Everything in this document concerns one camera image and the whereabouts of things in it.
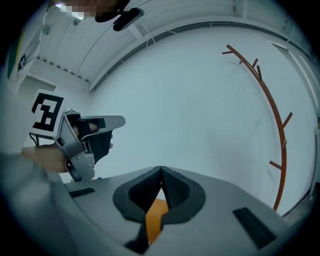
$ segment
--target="hand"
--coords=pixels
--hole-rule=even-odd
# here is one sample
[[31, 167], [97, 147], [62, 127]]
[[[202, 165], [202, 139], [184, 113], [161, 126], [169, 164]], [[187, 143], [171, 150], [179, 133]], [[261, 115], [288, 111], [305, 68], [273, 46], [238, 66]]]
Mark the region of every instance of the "hand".
[[[91, 132], [98, 129], [95, 124], [90, 123], [89, 126]], [[72, 128], [75, 135], [78, 137], [78, 128], [76, 126]], [[65, 167], [66, 155], [55, 143], [51, 145], [24, 147], [21, 151], [21, 155], [33, 160], [46, 171], [53, 171], [56, 173], [66, 173], [68, 171]]]

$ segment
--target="white ceiling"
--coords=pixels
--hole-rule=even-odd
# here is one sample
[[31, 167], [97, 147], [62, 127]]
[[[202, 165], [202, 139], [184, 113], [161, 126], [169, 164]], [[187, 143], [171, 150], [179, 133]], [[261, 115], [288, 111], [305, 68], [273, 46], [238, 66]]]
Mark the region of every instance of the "white ceiling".
[[38, 59], [30, 72], [49, 81], [59, 75], [91, 91], [123, 57], [147, 41], [152, 43], [152, 37], [211, 22], [212, 26], [240, 23], [268, 30], [308, 55], [312, 51], [297, 24], [271, 0], [131, 0], [129, 7], [138, 6], [144, 16], [120, 32], [111, 27], [113, 20], [97, 23], [85, 18], [75, 25], [75, 18], [51, 7], [45, 18], [51, 32], [41, 35]]

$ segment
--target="white backdrop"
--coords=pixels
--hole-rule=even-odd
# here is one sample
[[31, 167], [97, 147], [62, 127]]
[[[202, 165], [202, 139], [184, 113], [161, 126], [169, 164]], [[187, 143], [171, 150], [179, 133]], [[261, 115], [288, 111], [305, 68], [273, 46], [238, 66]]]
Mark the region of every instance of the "white backdrop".
[[122, 115], [114, 148], [96, 167], [110, 177], [148, 166], [172, 166], [234, 183], [273, 206], [280, 181], [279, 134], [265, 94], [233, 54], [258, 58], [285, 128], [287, 177], [278, 213], [310, 187], [316, 115], [290, 62], [260, 32], [238, 27], [189, 30], [129, 58], [95, 90], [94, 115]]

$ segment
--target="gray surface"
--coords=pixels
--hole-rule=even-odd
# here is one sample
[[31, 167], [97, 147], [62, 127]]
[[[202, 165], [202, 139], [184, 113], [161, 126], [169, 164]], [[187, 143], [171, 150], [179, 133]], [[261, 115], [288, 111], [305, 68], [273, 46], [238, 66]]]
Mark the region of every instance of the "gray surface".
[[198, 214], [184, 224], [163, 227], [157, 240], [145, 253], [153, 255], [247, 255], [258, 251], [233, 210], [247, 207], [276, 236], [288, 226], [275, 212], [237, 186], [194, 172], [171, 168], [199, 183], [206, 200]]
[[73, 200], [81, 211], [115, 241], [124, 245], [134, 240], [138, 234], [140, 223], [126, 220], [113, 202], [113, 195], [117, 187], [150, 170], [153, 167], [130, 172], [116, 177], [91, 180], [86, 182], [72, 182], [65, 185], [69, 192], [85, 188], [93, 188], [95, 192], [75, 197]]
[[[45, 172], [22, 157], [0, 161], [2, 192], [14, 216], [29, 237], [53, 255], [134, 256], [124, 243], [138, 234], [139, 223], [123, 219], [112, 197], [121, 184], [148, 172], [74, 182], [64, 185], [55, 172]], [[287, 224], [268, 206], [244, 190], [219, 179], [185, 170], [173, 170], [204, 189], [203, 208], [184, 224], [165, 225], [145, 255], [249, 255], [258, 253], [248, 234], [232, 214], [247, 207], [276, 236]], [[69, 191], [92, 187], [95, 192], [71, 198]], [[268, 247], [279, 247], [281, 237]]]

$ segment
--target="white wall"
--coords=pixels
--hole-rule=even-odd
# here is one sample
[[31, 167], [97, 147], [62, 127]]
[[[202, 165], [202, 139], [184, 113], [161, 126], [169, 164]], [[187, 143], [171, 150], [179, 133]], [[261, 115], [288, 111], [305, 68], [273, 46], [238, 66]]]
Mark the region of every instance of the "white wall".
[[261, 32], [213, 27], [167, 37], [117, 68], [94, 92], [92, 114], [123, 115], [114, 148], [96, 167], [110, 177], [148, 166], [172, 166], [232, 182], [273, 206], [281, 163], [275, 118], [256, 79], [227, 44], [258, 58], [284, 121], [287, 176], [278, 213], [310, 187], [316, 116], [294, 67]]

